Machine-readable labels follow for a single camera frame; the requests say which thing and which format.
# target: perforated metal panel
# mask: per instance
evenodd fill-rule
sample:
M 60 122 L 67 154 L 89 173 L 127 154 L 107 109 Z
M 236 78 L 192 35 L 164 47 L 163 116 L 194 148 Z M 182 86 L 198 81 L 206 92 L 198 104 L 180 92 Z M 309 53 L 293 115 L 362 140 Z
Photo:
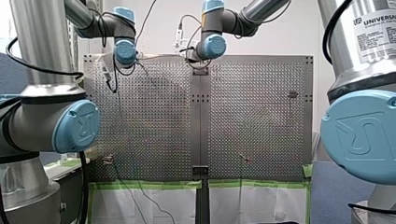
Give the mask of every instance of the perforated metal panel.
M 126 179 L 191 178 L 191 69 L 183 60 L 146 62 L 147 73 L 137 66 L 132 76 L 119 76 L 119 94 L 108 89 L 100 63 L 88 57 L 86 64 L 92 76 L 85 87 L 101 112 L 99 157 L 113 154 Z M 117 178 L 102 160 L 91 170 L 93 180 Z
M 302 165 L 310 163 L 311 58 L 228 57 L 213 64 L 209 78 L 209 177 L 303 178 Z
M 147 73 L 138 67 L 120 77 L 120 95 L 107 88 L 94 57 L 85 66 L 86 90 L 102 116 L 93 180 L 117 177 L 101 160 L 110 154 L 126 179 L 192 179 L 193 165 L 207 165 L 209 178 L 304 178 L 311 57 L 225 56 L 208 76 L 193 76 L 180 58 L 144 61 Z

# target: wire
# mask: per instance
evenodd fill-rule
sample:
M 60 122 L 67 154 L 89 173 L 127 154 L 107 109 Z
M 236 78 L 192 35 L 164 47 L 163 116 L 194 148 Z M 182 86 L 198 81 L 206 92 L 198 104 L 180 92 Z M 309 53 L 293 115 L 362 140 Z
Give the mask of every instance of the wire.
M 92 8 L 90 8 L 90 11 L 96 13 L 99 17 L 99 22 L 98 22 L 98 29 L 99 33 L 102 36 L 102 46 L 103 48 L 106 48 L 107 45 L 107 31 L 108 31 L 108 26 L 107 22 L 105 22 L 105 19 L 103 18 L 102 14 Z
M 156 2 L 157 2 L 157 0 L 154 0 L 152 2 L 152 4 L 151 4 L 151 7 L 148 10 L 148 14 L 146 15 L 146 18 L 145 18 L 145 20 L 143 21 L 143 24 L 142 24 L 142 29 L 140 29 L 140 33 L 139 33 L 139 35 L 136 38 L 136 45 L 137 45 L 137 42 L 139 41 L 140 36 L 143 34 L 143 30 L 145 29 L 146 22 L 149 19 L 149 14 L 151 13 L 152 9 L 154 8 L 154 5 L 155 5 Z
M 50 74 L 54 74 L 54 75 L 59 75 L 59 76 L 70 76 L 70 77 L 76 77 L 76 79 L 79 79 L 81 77 L 84 76 L 83 73 L 81 72 L 61 72 L 61 71 L 55 71 L 55 70 L 50 70 L 50 69 L 46 69 L 46 68 L 41 68 L 41 67 L 37 67 L 35 65 L 29 64 L 28 62 L 26 62 L 23 59 L 19 59 L 16 56 L 14 56 L 11 53 L 12 50 L 12 46 L 14 46 L 14 44 L 18 41 L 18 38 L 15 37 L 11 42 L 9 42 L 9 44 L 6 47 L 6 53 L 7 56 L 12 59 L 13 61 L 15 61 L 16 63 L 19 63 L 25 67 L 28 67 L 30 69 L 39 71 L 39 72 L 43 72 L 43 73 L 50 73 Z
M 134 73 L 134 70 L 135 70 L 135 68 L 136 68 L 136 63 L 134 63 L 134 65 L 132 65 L 132 71 L 131 71 L 131 72 L 129 72 L 129 73 L 123 73 L 123 72 L 119 69 L 119 67 L 117 66 L 116 57 L 115 57 L 115 55 L 113 54 L 113 66 L 114 66 L 114 68 L 115 68 L 115 69 L 114 69 L 115 72 L 117 71 L 117 72 L 119 72 L 122 76 L 128 77 L 128 76 L 130 76 L 131 74 Z
M 118 179 L 118 180 L 121 182 L 121 184 L 131 193 L 132 200 L 134 201 L 134 204 L 136 205 L 137 210 L 138 210 L 140 216 L 141 216 L 142 219 L 143 219 L 143 222 L 144 222 L 145 224 L 148 224 L 147 221 L 146 221 L 146 219 L 145 219 L 145 217 L 143 216 L 142 209 L 140 209 L 140 206 L 139 206 L 139 204 L 137 203 L 136 198 L 134 197 L 134 193 L 128 188 L 128 186 L 125 184 L 125 182 L 121 179 L 120 173 L 119 173 L 119 169 L 118 169 L 118 167 L 117 167 L 117 165 L 116 165 L 116 163 L 115 163 L 114 161 L 113 161 L 113 168 L 114 168 L 114 171 L 116 172 L 117 179 Z
M 291 5 L 291 0 L 289 0 L 288 4 L 283 9 L 283 11 L 281 13 L 279 13 L 279 15 L 275 16 L 273 19 L 271 19 L 269 21 L 263 21 L 262 24 L 269 23 L 269 22 L 272 22 L 272 21 L 276 21 L 277 19 L 279 19 L 283 14 L 285 14 L 285 12 L 288 10 L 290 5 Z
M 192 34 L 192 36 L 191 36 L 191 38 L 190 38 L 190 40 L 189 40 L 189 43 L 187 44 L 187 47 L 186 47 L 186 61 L 187 61 L 187 63 L 189 64 L 189 66 L 190 66 L 191 68 L 195 69 L 195 70 L 204 70 L 204 69 L 206 69 L 206 68 L 212 63 L 212 60 L 209 60 L 209 62 L 208 62 L 205 66 L 203 66 L 203 67 L 195 67 L 195 66 L 193 66 L 193 65 L 191 64 L 190 60 L 189 60 L 188 57 L 187 57 L 187 56 L 188 56 L 188 52 L 189 52 L 189 50 L 190 50 L 191 41 L 192 41 L 192 39 L 195 37 L 195 35 L 198 33 L 198 31 L 201 30 L 201 28 L 202 28 L 202 26 L 199 26 L 198 29 L 195 30 L 195 32 Z
M 85 224 L 88 215 L 88 199 L 89 199 L 89 182 L 88 182 L 88 167 L 87 159 L 84 151 L 78 153 L 81 160 L 82 170 L 82 209 L 81 209 L 81 220 L 79 224 Z
M 332 31 L 334 30 L 335 25 L 340 20 L 341 16 L 347 10 L 348 6 L 351 3 L 352 3 L 352 0 L 344 1 L 344 3 L 341 4 L 341 6 L 339 8 L 337 8 L 337 10 L 335 10 L 334 14 L 332 15 L 332 18 L 330 19 L 329 23 L 326 26 L 326 30 L 324 32 L 323 41 L 322 41 L 322 50 L 323 50 L 324 57 L 330 64 L 332 64 L 332 57 L 330 56 L 328 45 L 330 44 L 330 38 L 332 37 Z
M 183 23 L 183 20 L 184 20 L 185 18 L 187 18 L 187 17 L 194 19 L 194 20 L 197 21 L 199 24 L 202 24 L 196 17 L 194 17 L 194 16 L 192 16 L 192 15 L 190 15 L 190 14 L 187 14 L 187 15 L 182 16 L 181 19 L 180 19 L 180 23 L 179 23 L 179 24 L 182 24 L 182 23 Z
M 379 208 L 372 208 L 372 207 L 366 207 L 363 205 L 359 205 L 359 204 L 354 204 L 354 203 L 349 203 L 347 205 L 350 208 L 359 208 L 362 210 L 366 210 L 369 212 L 374 212 L 374 213 L 379 213 L 379 214 L 385 214 L 385 215 L 396 215 L 396 211 L 395 210 L 384 210 L 384 209 L 379 209 Z
M 140 190 L 142 190 L 143 196 L 145 196 L 149 201 L 151 201 L 152 203 L 154 203 L 155 205 L 157 205 L 158 210 L 160 210 L 160 212 L 162 212 L 162 213 L 167 214 L 170 218 L 172 218 L 172 223 L 173 223 L 173 224 L 176 224 L 175 218 L 172 216 L 172 214 L 171 214 L 170 212 L 168 212 L 168 211 L 165 211 L 165 210 L 161 209 L 160 205 L 159 205 L 157 202 L 155 202 L 153 199 L 151 199 L 151 198 L 146 194 L 146 192 L 143 190 L 142 185 L 140 184 L 140 181 L 137 181 L 137 184 L 139 185 Z
M 227 9 L 227 10 L 233 13 L 233 15 L 234 15 L 235 18 L 236 18 L 237 24 L 238 24 L 239 27 L 241 28 L 241 35 L 240 35 L 240 36 L 234 35 L 233 37 L 235 37 L 235 39 L 242 39 L 242 38 L 245 36 L 245 28 L 244 28 L 244 24 L 243 24 L 242 21 L 241 21 L 241 18 L 239 17 L 239 15 L 238 15 L 236 12 L 234 12 L 234 11 L 232 11 L 232 10 L 230 10 L 230 9 Z

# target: light blue joint cap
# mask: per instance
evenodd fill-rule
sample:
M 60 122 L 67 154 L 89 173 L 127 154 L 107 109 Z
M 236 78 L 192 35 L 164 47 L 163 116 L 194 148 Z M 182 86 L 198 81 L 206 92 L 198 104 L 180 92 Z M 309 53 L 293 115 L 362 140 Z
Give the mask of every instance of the light blue joint cap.
M 18 94 L 0 94 L 0 103 L 9 99 L 20 97 Z
M 136 60 L 136 46 L 127 39 L 117 41 L 114 48 L 117 62 L 123 65 L 132 65 Z
M 134 23 L 134 12 L 128 7 L 114 7 L 113 11 Z
M 396 92 L 344 95 L 330 106 L 320 130 L 326 151 L 348 173 L 396 185 Z
M 99 111 L 89 100 L 70 105 L 58 120 L 52 146 L 58 153 L 80 152 L 93 143 L 99 131 Z
M 205 0 L 202 11 L 207 13 L 219 8 L 224 8 L 224 0 Z
M 226 49 L 227 44 L 222 35 L 210 35 L 204 41 L 203 54 L 207 59 L 216 59 L 221 57 Z

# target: green tape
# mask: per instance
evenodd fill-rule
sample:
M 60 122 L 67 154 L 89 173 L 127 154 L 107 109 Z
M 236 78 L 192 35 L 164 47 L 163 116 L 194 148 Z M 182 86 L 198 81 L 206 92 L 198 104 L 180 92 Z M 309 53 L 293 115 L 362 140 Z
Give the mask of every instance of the green tape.
M 202 187 L 201 185 L 202 185 L 201 181 L 149 182 L 149 181 L 125 180 L 123 181 L 123 183 L 121 183 L 120 181 L 91 183 L 90 189 L 107 190 L 107 189 L 142 188 L 142 189 L 173 190 L 173 189 L 200 189 Z
M 90 189 L 90 196 L 88 201 L 88 224 L 92 224 L 92 205 L 93 205 L 93 195 L 96 192 L 95 189 Z
M 50 168 L 51 166 L 54 166 L 54 165 L 57 165 L 57 164 L 58 164 L 58 162 L 52 162 L 52 163 L 48 163 L 44 167 Z
M 303 165 L 305 178 L 312 177 L 312 168 L 313 168 L 312 164 Z
M 209 180 L 209 187 L 211 189 L 229 189 L 243 187 L 255 188 L 272 188 L 272 189 L 306 189 L 306 224 L 309 224 L 311 218 L 311 182 L 278 182 L 278 181 L 263 181 L 263 180 Z
M 74 166 L 77 166 L 77 165 L 79 165 L 79 164 L 81 164 L 81 161 L 78 159 L 78 160 L 65 161 L 64 163 L 62 163 L 61 166 L 64 166 L 64 167 L 74 167 Z
M 305 214 L 305 221 L 306 224 L 311 223 L 311 183 L 309 183 L 306 189 L 306 214 Z
M 272 189 L 306 189 L 309 182 L 278 182 L 265 180 L 242 180 L 244 187 L 261 187 Z M 228 189 L 240 188 L 241 180 L 209 180 L 209 187 L 211 189 Z

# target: robot end effector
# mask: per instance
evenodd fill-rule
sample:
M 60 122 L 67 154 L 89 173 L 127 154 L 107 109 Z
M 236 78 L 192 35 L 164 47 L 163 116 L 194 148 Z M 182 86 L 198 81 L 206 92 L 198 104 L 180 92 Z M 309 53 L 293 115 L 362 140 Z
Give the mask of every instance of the robot end effector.
M 254 36 L 264 21 L 290 0 L 254 0 L 239 13 L 225 9 L 224 0 L 205 0 L 202 15 L 201 42 L 187 50 L 193 62 L 217 59 L 226 50 L 222 33 Z

